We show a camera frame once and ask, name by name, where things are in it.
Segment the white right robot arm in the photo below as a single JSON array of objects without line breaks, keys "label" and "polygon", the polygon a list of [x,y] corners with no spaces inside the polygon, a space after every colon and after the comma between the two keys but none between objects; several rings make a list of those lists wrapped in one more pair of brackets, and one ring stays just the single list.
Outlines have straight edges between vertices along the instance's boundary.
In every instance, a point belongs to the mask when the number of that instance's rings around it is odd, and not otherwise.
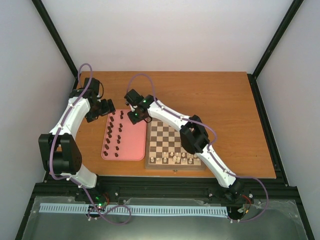
[{"label": "white right robot arm", "polygon": [[214,174],[218,184],[224,189],[225,198],[234,202],[242,194],[244,184],[222,161],[209,140],[209,129],[197,115],[179,113],[152,95],[140,95],[134,89],[124,96],[125,104],[131,111],[128,117],[132,124],[147,119],[157,119],[179,132],[181,146],[189,154],[196,155]]}]

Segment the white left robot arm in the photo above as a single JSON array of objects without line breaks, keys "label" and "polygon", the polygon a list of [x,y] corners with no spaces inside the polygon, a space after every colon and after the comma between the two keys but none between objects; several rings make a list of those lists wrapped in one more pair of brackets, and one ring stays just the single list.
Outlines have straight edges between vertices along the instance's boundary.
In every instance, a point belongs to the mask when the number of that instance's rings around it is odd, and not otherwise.
[{"label": "white left robot arm", "polygon": [[76,135],[83,119],[91,123],[115,113],[112,100],[100,96],[102,87],[99,80],[87,77],[84,87],[69,94],[67,107],[55,127],[38,138],[44,169],[55,180],[66,179],[87,188],[86,195],[95,202],[103,198],[104,188],[96,184],[97,175],[84,166]]}]

